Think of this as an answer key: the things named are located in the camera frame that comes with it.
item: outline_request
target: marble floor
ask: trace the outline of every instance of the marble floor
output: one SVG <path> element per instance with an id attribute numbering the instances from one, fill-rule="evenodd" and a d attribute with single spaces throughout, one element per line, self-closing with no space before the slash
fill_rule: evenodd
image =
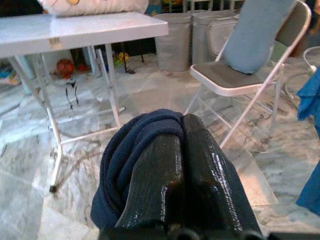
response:
<path id="1" fill-rule="evenodd" d="M 157 58 L 131 57 L 129 75 L 116 69 L 120 114 L 126 123 L 141 113 L 159 108 L 183 112 L 200 84 L 186 72 L 160 71 Z M 111 114 L 80 118 L 108 109 L 101 78 L 76 76 L 79 105 L 55 81 L 47 86 L 62 138 L 115 126 Z M 290 58 L 285 66 L 288 89 L 296 92 L 308 79 L 307 65 Z M 273 106 L 274 90 L 267 89 L 259 101 Z M 220 97 L 209 91 L 202 97 L 230 122 L 248 104 L 248 99 Z M 32 96 L 21 86 L 0 87 L 0 239 L 94 240 L 99 231 L 90 219 L 91 202 L 99 184 L 102 152 L 114 132 L 70 143 L 64 149 L 59 191 L 48 192 L 56 160 L 49 121 Z M 203 105 L 192 112 L 203 120 L 216 140 L 227 128 Z M 320 217 L 295 205 L 304 184 L 320 158 L 319 139 L 312 120 L 298 121 L 297 111 L 281 94 L 277 124 L 269 136 L 271 115 L 255 105 L 223 149 L 235 165 L 248 200 L 264 234 L 270 231 L 320 233 Z"/>

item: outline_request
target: blue cloth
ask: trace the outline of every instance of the blue cloth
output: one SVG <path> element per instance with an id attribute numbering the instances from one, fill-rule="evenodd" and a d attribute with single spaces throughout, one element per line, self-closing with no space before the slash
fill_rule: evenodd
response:
<path id="1" fill-rule="evenodd" d="M 306 182 L 296 204 L 320 216 L 320 161 Z"/>
<path id="2" fill-rule="evenodd" d="M 320 67 L 306 84 L 297 92 L 300 104 L 297 109 L 298 120 L 314 116 L 315 130 L 320 137 Z"/>
<path id="3" fill-rule="evenodd" d="M 152 139 L 174 134 L 183 141 L 182 118 L 181 113 L 167 109 L 145 113 L 125 124 L 110 140 L 102 155 L 100 183 L 90 214 L 99 229 L 114 227 L 120 218 L 135 163 Z"/>
<path id="4" fill-rule="evenodd" d="M 244 74 L 263 67 L 279 29 L 296 3 L 297 0 L 246 0 L 223 52 L 228 65 Z"/>

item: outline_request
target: navy fabric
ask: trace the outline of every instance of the navy fabric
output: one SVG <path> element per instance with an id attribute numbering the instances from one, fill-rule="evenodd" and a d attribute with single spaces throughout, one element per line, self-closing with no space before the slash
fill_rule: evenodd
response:
<path id="1" fill-rule="evenodd" d="M 320 216 L 320 161 L 306 182 L 296 204 Z"/>
<path id="2" fill-rule="evenodd" d="M 135 117 L 110 140 L 100 165 L 100 183 L 94 195 L 91 219 L 99 228 L 114 227 L 128 197 L 131 175 L 142 151 L 160 134 L 174 134 L 183 141 L 183 115 L 159 109 Z"/>
<path id="3" fill-rule="evenodd" d="M 320 67 L 306 84 L 297 92 L 300 103 L 297 109 L 298 120 L 314 116 L 315 130 L 320 137 Z"/>

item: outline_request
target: black plastic base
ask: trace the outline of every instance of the black plastic base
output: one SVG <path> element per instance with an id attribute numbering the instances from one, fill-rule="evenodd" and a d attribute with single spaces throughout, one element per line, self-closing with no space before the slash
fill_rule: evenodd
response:
<path id="1" fill-rule="evenodd" d="M 57 186 L 50 186 L 49 192 L 55 193 L 57 191 Z"/>

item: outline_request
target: table top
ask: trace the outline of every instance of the table top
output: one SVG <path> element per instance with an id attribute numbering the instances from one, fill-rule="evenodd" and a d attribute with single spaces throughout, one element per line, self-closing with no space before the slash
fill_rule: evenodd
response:
<path id="1" fill-rule="evenodd" d="M 164 36 L 168 23 L 137 12 L 0 17 L 0 58 Z"/>

